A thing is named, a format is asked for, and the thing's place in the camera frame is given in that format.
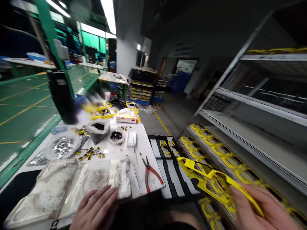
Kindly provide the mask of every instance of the blue cabinet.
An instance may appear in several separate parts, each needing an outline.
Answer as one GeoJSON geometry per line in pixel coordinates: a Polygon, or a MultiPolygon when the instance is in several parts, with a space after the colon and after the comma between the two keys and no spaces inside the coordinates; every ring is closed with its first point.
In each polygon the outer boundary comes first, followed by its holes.
{"type": "Polygon", "coordinates": [[[191,73],[183,71],[179,71],[177,76],[173,76],[172,80],[169,82],[169,86],[172,88],[172,93],[177,94],[183,92],[189,83],[191,76],[191,73]]]}

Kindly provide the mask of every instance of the sign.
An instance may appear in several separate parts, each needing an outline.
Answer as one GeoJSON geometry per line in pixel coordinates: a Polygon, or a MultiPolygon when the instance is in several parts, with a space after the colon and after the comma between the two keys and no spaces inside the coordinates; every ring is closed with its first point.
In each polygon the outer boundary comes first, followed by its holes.
{"type": "Polygon", "coordinates": [[[168,57],[174,58],[189,58],[191,56],[193,46],[188,43],[177,43],[170,50],[168,57]]]}

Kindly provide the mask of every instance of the storage rack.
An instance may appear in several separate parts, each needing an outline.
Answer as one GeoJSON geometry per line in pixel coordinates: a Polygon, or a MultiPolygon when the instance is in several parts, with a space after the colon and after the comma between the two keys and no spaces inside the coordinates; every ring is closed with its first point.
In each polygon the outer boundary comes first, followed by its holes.
{"type": "Polygon", "coordinates": [[[129,77],[129,100],[140,105],[149,105],[153,95],[154,82],[157,78],[156,72],[136,66],[131,68],[129,77]]]}
{"type": "Polygon", "coordinates": [[[163,96],[169,82],[166,80],[158,79],[154,87],[153,101],[162,102],[163,96]]]}
{"type": "MultiPolygon", "coordinates": [[[[268,189],[307,228],[307,54],[247,52],[272,14],[238,52],[178,143],[188,133],[221,172],[268,189]]],[[[202,153],[189,158],[199,161],[202,153]]]]}

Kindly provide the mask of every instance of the red-handled pliers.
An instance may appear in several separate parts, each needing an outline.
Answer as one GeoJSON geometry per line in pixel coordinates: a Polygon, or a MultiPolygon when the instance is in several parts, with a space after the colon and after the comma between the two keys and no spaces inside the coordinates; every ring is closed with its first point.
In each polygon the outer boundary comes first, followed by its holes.
{"type": "Polygon", "coordinates": [[[150,193],[150,189],[149,189],[149,185],[148,185],[148,174],[149,174],[149,171],[152,171],[157,176],[157,178],[159,179],[161,184],[164,184],[164,183],[163,183],[163,180],[161,179],[160,175],[149,165],[147,156],[146,156],[147,164],[145,163],[143,158],[142,158],[142,160],[143,160],[144,165],[146,167],[146,174],[145,174],[146,189],[147,189],[147,193],[150,193]]]}

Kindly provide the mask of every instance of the pallet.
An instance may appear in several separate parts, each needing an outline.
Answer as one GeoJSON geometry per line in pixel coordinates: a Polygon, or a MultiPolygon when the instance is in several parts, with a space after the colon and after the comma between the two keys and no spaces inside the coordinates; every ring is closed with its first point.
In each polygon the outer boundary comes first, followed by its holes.
{"type": "Polygon", "coordinates": [[[153,107],[156,110],[163,109],[163,105],[161,104],[161,102],[151,102],[150,105],[151,105],[151,107],[153,107]]]}

